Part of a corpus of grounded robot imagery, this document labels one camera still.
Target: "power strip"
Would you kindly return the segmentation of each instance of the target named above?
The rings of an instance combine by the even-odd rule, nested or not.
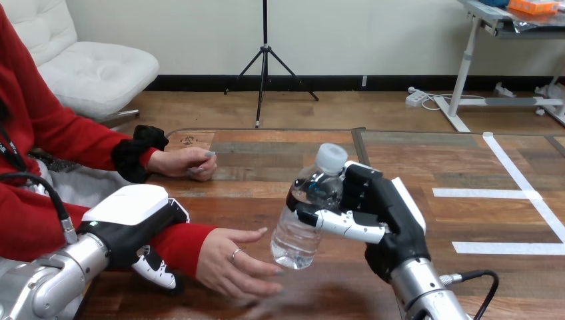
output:
[[[425,92],[420,90],[414,91],[411,95],[406,97],[406,104],[411,105],[413,107],[419,107],[422,105],[422,102],[428,97]]]

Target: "tripod leg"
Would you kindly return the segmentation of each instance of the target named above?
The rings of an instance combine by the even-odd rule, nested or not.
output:
[[[265,88],[263,90],[267,91],[269,87],[269,52],[265,52]],[[263,102],[263,98],[265,97],[265,92],[263,93],[263,97],[261,97],[261,102]]]
[[[247,72],[247,70],[251,67],[251,65],[255,62],[255,60],[257,60],[257,58],[259,58],[259,55],[262,53],[263,51],[259,50],[259,52],[255,55],[255,57],[253,58],[253,60],[251,60],[251,62],[247,65],[247,67],[245,67],[245,69],[243,69],[243,71],[241,71],[241,73],[237,76],[237,78],[235,79],[234,83],[231,85],[232,88],[235,88],[235,86],[237,85],[239,78],[243,76],[244,73]],[[226,88],[226,91],[224,91],[224,94],[227,95],[229,91],[229,87]]]
[[[296,80],[298,80],[298,83],[300,83],[300,86],[301,86],[302,88],[304,88],[305,91],[308,91],[308,93],[310,93],[310,95],[312,95],[312,97],[314,97],[314,99],[315,99],[316,101],[319,100],[318,97],[317,97],[311,90],[308,90],[308,88],[306,87],[306,85],[302,82],[302,79],[300,79],[300,77],[298,77],[298,75],[295,75],[294,72],[292,72],[292,70],[290,70],[290,68],[287,67],[287,66],[284,64],[283,60],[281,60],[281,58],[279,58],[279,56],[276,55],[273,50],[271,50],[271,55],[273,55],[273,57],[275,57],[275,59],[276,59]]]
[[[265,83],[265,67],[267,66],[267,52],[263,53],[263,67],[261,68],[261,86],[259,87],[259,102],[257,103],[257,118],[255,128],[259,128],[259,117],[261,116],[261,103],[263,102],[263,84]]]

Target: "black baseboard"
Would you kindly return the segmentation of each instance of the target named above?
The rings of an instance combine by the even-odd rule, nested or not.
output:
[[[455,75],[369,75],[362,87],[362,75],[307,75],[300,77],[307,88],[313,91],[406,91],[415,87],[425,91],[453,90]],[[221,92],[227,87],[231,91],[259,91],[261,78],[258,75],[243,76],[234,87],[236,75],[159,75],[148,91],[198,91]],[[491,91],[498,82],[511,91],[533,91],[535,87],[547,85],[551,77],[471,75],[465,90]],[[267,91],[304,91],[291,76],[271,76]]]

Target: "bottle cap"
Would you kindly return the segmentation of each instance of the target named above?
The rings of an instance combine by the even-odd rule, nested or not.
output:
[[[347,151],[333,143],[324,143],[316,155],[316,166],[328,174],[340,173],[347,161]]]

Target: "tripod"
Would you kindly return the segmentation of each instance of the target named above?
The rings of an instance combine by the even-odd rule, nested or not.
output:
[[[283,60],[281,60],[281,58],[279,58],[279,56],[275,54],[273,49],[271,49],[271,46],[267,43],[267,0],[263,0],[263,46],[259,49],[259,52],[255,55],[255,57],[253,57],[253,59],[247,65],[247,67],[245,67],[245,69],[243,69],[243,71],[241,71],[241,73],[237,76],[233,84],[233,87],[235,87],[239,79],[243,76],[244,73],[247,72],[249,67],[251,67],[251,65],[257,60],[257,58],[259,58],[260,55],[263,55],[263,66],[261,68],[261,85],[259,87],[259,102],[257,103],[257,118],[255,120],[255,128],[259,128],[259,117],[261,116],[261,103],[263,102],[263,97],[265,96],[264,91],[266,91],[263,88],[264,86],[265,87],[267,86],[267,78],[269,77],[269,66],[268,66],[269,53],[273,55],[273,57],[290,73],[290,75],[292,75],[292,77],[295,80],[298,81],[300,86],[304,88],[305,91],[308,91],[312,95],[312,97],[314,97],[314,99],[318,101],[318,97],[311,90],[308,90],[308,88],[306,88],[306,85],[302,82],[302,80],[297,75],[295,75],[294,72],[292,72],[292,70],[290,70],[288,66],[284,64]],[[226,89],[226,91],[224,91],[224,94],[226,95],[228,94],[228,92],[229,92],[229,87]]]

